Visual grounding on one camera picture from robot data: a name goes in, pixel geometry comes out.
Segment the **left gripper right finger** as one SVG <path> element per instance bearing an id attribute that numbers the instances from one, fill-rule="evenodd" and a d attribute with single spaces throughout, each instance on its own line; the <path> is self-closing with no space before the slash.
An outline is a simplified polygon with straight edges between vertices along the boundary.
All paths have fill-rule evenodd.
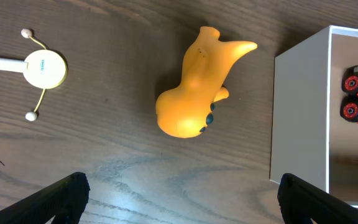
<path id="1" fill-rule="evenodd" d="M 283 174 L 277 199 L 285 224 L 358 224 L 358 209 L 291 174 Z"/>

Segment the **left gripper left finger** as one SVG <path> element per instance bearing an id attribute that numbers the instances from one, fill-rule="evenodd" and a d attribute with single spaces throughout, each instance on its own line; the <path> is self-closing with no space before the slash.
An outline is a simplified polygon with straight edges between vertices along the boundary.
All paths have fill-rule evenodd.
<path id="1" fill-rule="evenodd" d="M 0 224 L 71 223 L 78 224 L 89 199 L 86 174 L 71 175 L 0 210 Z"/>

